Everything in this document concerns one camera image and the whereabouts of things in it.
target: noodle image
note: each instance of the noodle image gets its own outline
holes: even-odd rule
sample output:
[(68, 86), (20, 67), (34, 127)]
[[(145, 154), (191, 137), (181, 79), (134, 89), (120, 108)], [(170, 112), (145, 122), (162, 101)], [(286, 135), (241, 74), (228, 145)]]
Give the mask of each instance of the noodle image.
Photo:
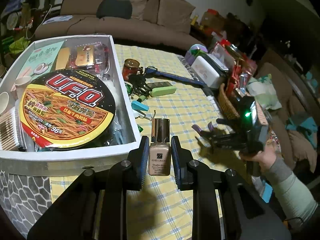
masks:
[[(42, 107), (45, 107), (45, 112), (39, 114), (32, 108), (24, 106), (24, 111), (26, 113), (26, 119), (29, 125), (38, 133), (54, 139), (70, 139), (74, 137), (79, 137), (84, 135), (94, 128), (96, 128), (107, 115), (107, 111), (100, 109), (98, 107), (92, 108), (86, 106), (85, 104), (79, 103), (70, 98), (64, 98), (55, 96), (54, 91), (43, 91), (38, 89), (27, 89), (24, 102), (39, 102)], [(87, 108), (91, 112), (94, 111), (93, 116), (85, 115), (85, 113), (77, 112), (70, 107), (68, 107), (68, 102), (74, 102), (82, 109)], [(76, 113), (76, 118), (63, 112), (61, 109), (68, 109), (71, 112)], [(35, 120), (37, 118), (43, 119), (43, 122)]]

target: snack package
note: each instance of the snack package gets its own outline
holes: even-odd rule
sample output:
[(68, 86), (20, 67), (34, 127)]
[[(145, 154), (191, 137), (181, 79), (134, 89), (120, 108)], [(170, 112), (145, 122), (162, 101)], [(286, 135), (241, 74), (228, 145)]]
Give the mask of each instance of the snack package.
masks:
[(115, 112), (113, 95), (97, 76), (62, 69), (27, 86), (19, 115), (24, 131), (41, 148), (71, 150), (103, 133)]
[[(54, 61), (64, 41), (56, 42), (39, 49), (33, 50), (24, 65), (22, 66), (17, 78), (30, 76), (31, 80), (52, 71)], [(13, 84), (11, 92), (15, 98), (16, 86)]]
[(109, 71), (108, 47), (101, 43), (88, 43), (70, 48), (66, 69), (81, 69), (99, 78)]

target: white power cord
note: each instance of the white power cord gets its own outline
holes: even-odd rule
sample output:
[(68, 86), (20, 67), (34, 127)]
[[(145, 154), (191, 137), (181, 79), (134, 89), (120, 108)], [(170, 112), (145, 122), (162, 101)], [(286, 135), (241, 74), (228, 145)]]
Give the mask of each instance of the white power cord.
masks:
[[(50, 10), (51, 10), (51, 8), (52, 8), (52, 4), (50, 4), (50, 8), (49, 8), (47, 14), (45, 15), (45, 17), (43, 18), (42, 23), (44, 23), (46, 17), (48, 16), (48, 14), (49, 14), (49, 12), (50, 12)], [(33, 36), (35, 35), (36, 30), (35, 30), (35, 32), (33, 33), (33, 35), (32, 35), (30, 38), (28, 38), (28, 29), (29, 29), (29, 26), (27, 26), (26, 38), (27, 38), (27, 41), (30, 41), (30, 40), (33, 38)]]

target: plastic bag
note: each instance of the plastic bag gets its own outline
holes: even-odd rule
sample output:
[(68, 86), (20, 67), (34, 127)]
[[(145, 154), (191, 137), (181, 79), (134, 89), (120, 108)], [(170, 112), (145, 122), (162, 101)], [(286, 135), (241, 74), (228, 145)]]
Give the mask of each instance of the plastic bag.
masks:
[(25, 37), (22, 37), (9, 45), (10, 53), (12, 54), (19, 54), (23, 52), (30, 44)]
[(101, 42), (71, 47), (66, 68), (85, 70), (101, 78), (109, 71), (108, 47)]

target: gold bottle cap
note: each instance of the gold bottle cap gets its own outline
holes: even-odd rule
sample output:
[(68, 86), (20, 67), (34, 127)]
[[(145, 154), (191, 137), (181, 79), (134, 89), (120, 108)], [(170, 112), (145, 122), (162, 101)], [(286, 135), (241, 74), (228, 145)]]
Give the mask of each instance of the gold bottle cap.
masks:
[(133, 59), (133, 58), (127, 58), (124, 61), (124, 66), (129, 69), (139, 68), (140, 62), (138, 60)]
[(151, 142), (170, 142), (170, 120), (165, 118), (152, 119)]

